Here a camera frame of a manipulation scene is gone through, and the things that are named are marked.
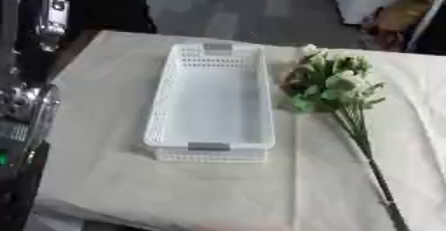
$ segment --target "green light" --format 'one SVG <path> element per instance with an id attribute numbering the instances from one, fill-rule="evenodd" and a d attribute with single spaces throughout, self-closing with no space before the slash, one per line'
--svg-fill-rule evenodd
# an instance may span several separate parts
<path id="1" fill-rule="evenodd" d="M 0 151 L 0 166 L 6 165 L 8 163 L 8 156 L 5 152 Z"/>

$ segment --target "white tablecloth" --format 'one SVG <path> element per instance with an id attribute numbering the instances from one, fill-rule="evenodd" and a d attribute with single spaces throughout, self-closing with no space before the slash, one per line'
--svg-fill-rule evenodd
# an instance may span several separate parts
<path id="1" fill-rule="evenodd" d="M 56 79 L 63 104 L 38 209 L 140 227 L 393 230 L 367 168 L 324 115 L 275 110 L 266 164 L 152 160 L 142 132 L 169 48 L 217 40 L 103 32 Z M 299 49 L 266 46 L 272 75 Z M 369 56 L 387 101 L 368 116 L 374 153 L 413 231 L 446 230 L 446 59 Z"/>

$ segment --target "white plastic basket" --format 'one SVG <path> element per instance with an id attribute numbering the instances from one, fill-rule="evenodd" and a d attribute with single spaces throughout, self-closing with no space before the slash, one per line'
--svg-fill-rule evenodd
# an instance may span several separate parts
<path id="1" fill-rule="evenodd" d="M 275 137 L 263 48 L 173 46 L 144 142 L 159 160 L 267 160 Z"/>

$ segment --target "gray floor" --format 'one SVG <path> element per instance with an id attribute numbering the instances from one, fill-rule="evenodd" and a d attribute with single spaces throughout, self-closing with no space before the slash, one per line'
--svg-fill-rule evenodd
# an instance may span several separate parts
<path id="1" fill-rule="evenodd" d="M 333 0 L 147 0 L 160 34 L 260 44 L 357 48 Z"/>

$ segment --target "basket handle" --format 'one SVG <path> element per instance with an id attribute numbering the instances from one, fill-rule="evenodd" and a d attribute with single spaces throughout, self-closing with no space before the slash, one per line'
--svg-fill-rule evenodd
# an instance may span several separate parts
<path id="1" fill-rule="evenodd" d="M 227 56 L 232 55 L 232 44 L 203 44 L 205 55 Z"/>
<path id="2" fill-rule="evenodd" d="M 231 150 L 231 147 L 227 143 L 220 142 L 189 142 L 187 149 L 201 151 L 229 151 Z"/>

